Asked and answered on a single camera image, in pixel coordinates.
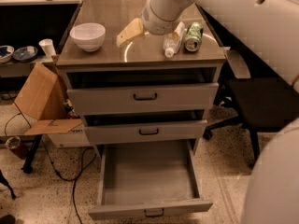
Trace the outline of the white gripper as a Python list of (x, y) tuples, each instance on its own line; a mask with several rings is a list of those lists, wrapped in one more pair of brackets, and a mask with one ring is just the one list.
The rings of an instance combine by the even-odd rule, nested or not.
[(133, 19), (117, 35), (117, 46), (121, 47), (142, 36), (145, 30), (153, 35), (165, 35), (176, 29), (173, 32), (173, 37), (174, 52), (177, 53), (185, 32), (185, 24), (180, 21), (180, 16), (184, 9), (191, 4), (190, 0), (147, 0), (142, 10), (141, 19)]

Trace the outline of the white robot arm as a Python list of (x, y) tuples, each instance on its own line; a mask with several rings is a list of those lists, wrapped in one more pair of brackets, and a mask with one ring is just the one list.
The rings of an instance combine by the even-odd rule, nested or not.
[[(182, 11), (205, 9), (282, 78), (298, 80), (299, 4), (295, 0), (148, 0), (141, 19), (117, 36), (121, 46), (146, 31), (172, 32)], [(299, 124), (292, 121), (263, 149), (247, 188), (241, 224), (299, 224)]]

